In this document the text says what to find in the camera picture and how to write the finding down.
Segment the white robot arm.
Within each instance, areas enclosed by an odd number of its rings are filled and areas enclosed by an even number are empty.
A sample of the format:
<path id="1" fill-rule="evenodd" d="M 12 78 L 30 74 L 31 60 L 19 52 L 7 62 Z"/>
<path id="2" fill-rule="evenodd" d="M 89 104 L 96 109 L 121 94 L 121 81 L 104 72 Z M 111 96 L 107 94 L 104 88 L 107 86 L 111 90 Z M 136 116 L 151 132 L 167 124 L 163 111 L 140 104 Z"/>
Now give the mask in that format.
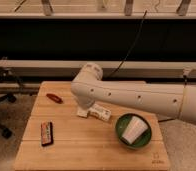
<path id="1" fill-rule="evenodd" d="M 196 86 L 102 81 L 103 70 L 86 63 L 71 82 L 82 108 L 102 101 L 161 114 L 196 125 Z"/>

